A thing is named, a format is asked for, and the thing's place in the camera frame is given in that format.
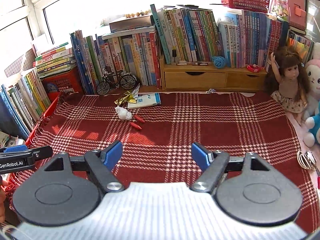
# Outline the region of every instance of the doll's long brown hair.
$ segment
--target doll's long brown hair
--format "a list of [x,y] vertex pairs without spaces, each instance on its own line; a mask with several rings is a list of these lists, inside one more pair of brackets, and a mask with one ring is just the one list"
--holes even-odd
[[[280,47],[277,49],[275,54],[275,60],[279,65],[279,73],[282,77],[284,77],[284,70],[289,67],[293,67],[298,65],[299,76],[298,76],[298,84],[299,89],[303,89],[305,93],[310,91],[310,83],[308,80],[307,72],[304,67],[301,65],[301,57],[292,47]],[[276,80],[275,74],[272,71],[272,67],[270,66],[268,73],[264,80],[264,90],[269,95],[271,95],[274,91],[279,90],[279,83]],[[301,94],[298,93],[295,98],[296,101],[301,99]]]

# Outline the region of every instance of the blue yarn ball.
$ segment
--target blue yarn ball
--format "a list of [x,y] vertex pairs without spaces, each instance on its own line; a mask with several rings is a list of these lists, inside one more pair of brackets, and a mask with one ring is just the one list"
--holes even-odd
[[217,68],[224,68],[227,61],[224,57],[212,57],[213,63]]

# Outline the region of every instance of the wooden shelf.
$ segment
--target wooden shelf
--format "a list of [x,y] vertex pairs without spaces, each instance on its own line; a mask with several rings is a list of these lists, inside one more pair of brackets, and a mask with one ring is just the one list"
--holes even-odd
[[267,72],[253,73],[247,68],[216,68],[214,65],[193,66],[165,64],[160,58],[162,90],[208,90],[256,92],[262,90]]

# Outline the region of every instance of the crumpled white tissue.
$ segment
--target crumpled white tissue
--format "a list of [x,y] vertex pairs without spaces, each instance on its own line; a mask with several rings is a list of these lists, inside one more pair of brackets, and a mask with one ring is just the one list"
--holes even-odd
[[132,114],[127,109],[117,106],[115,110],[121,120],[131,120]]

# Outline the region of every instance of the blue gripper pad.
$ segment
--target blue gripper pad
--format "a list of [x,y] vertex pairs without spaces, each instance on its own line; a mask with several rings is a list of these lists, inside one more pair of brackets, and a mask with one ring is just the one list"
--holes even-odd
[[3,152],[4,153],[22,152],[22,151],[26,151],[26,150],[28,150],[28,147],[25,144],[23,144],[23,145],[7,147]]
[[191,145],[191,156],[193,160],[196,162],[196,164],[199,166],[201,171],[205,171],[210,166],[210,162],[208,160],[207,153],[204,151],[205,148],[202,148],[204,147],[200,144],[193,143]]
[[109,171],[112,171],[114,166],[122,156],[122,143],[114,141],[105,150],[101,151],[100,159]]

